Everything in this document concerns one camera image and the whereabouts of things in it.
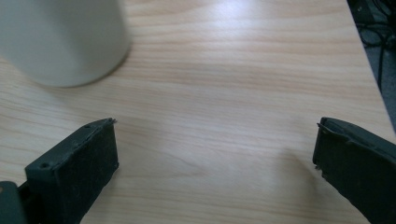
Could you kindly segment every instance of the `black cable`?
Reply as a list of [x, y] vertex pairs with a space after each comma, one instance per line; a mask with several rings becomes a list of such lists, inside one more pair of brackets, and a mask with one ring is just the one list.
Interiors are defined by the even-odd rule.
[[[384, 36], [382, 36], [382, 34], [379, 33], [376, 29], [368, 27], [368, 25], [359, 25], [359, 24], [357, 24], [357, 26], [358, 26], [359, 35], [361, 36], [361, 42], [363, 43], [365, 48], [367, 48], [367, 47], [369, 47], [369, 48], [380, 47], [380, 46], [383, 45]], [[362, 34], [362, 32], [365, 31], [365, 30], [370, 31], [373, 34], [376, 34], [376, 36], [379, 38], [379, 41], [378, 42], [374, 42], [374, 43], [367, 41], [364, 38], [363, 34]]]
[[391, 37], [391, 35], [387, 35], [384, 38], [384, 42], [381, 45], [380, 51], [379, 51], [379, 59], [378, 59], [378, 79], [376, 80], [376, 83], [378, 85], [379, 91], [382, 93], [382, 69], [384, 66], [384, 54], [385, 54], [385, 49], [387, 47], [388, 44], [388, 40]]
[[389, 0], [380, 0], [382, 4], [384, 4], [390, 11], [392, 11], [393, 3]]
[[381, 7], [380, 3], [378, 2], [378, 0], [373, 0], [373, 3], [375, 5], [375, 7], [378, 9], [378, 11], [380, 11], [382, 14], [384, 14], [386, 17], [390, 16], [385, 10], [384, 8]]
[[359, 26], [385, 26], [386, 28], [391, 29], [389, 23], [385, 21], [356, 21], [355, 23]]

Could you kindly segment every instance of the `gray floor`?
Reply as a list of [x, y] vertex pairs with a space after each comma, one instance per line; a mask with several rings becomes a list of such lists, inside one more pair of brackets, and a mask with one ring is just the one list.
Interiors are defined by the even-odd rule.
[[[350, 2], [353, 2], [353, 4], [350, 4], [350, 9], [355, 22], [387, 21], [386, 17], [377, 10], [372, 0], [354, 0]], [[368, 36], [366, 40], [375, 41], [375, 35], [365, 36]], [[366, 48], [365, 50], [375, 79], [378, 79], [380, 47]], [[384, 51], [382, 66], [382, 97], [387, 107], [393, 130], [396, 131], [396, 46], [393, 49]]]

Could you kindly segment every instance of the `white cylinder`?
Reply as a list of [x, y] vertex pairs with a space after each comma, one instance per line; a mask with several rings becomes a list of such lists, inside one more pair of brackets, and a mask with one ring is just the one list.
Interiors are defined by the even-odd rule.
[[89, 83], [115, 69], [128, 48], [118, 0], [0, 1], [0, 54], [38, 83]]

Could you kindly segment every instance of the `wood grain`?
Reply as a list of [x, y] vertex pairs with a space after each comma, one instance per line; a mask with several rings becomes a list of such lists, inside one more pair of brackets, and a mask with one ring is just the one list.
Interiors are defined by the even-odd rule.
[[395, 142], [344, 0], [126, 1], [114, 74], [56, 89], [0, 60], [0, 180], [112, 117], [120, 169], [83, 223], [368, 223], [311, 162], [321, 117]]

